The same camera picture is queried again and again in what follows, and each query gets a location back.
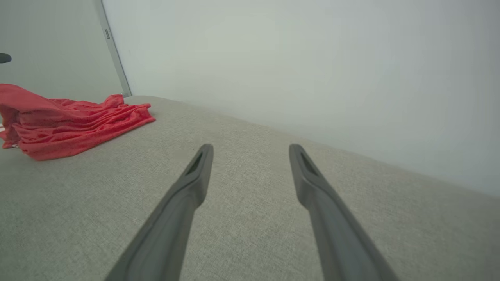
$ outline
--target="crumpled red fabric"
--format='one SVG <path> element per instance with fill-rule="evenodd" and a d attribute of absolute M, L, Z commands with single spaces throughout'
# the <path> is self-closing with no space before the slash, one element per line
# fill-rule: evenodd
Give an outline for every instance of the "crumpled red fabric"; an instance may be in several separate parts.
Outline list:
<path fill-rule="evenodd" d="M 0 83 L 3 148 L 18 146 L 35 160 L 73 156 L 155 121 L 149 103 L 128 105 L 121 94 L 103 103 L 45 98 Z"/>

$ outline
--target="white wall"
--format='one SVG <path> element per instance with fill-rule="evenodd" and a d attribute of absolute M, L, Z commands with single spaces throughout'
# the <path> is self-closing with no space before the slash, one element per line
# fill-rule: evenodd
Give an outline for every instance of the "white wall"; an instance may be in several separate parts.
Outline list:
<path fill-rule="evenodd" d="M 104 6 L 133 95 L 209 107 L 500 195 L 498 1 Z"/>
<path fill-rule="evenodd" d="M 0 83 L 98 103 L 122 92 L 93 0 L 1 0 L 0 53 Z"/>

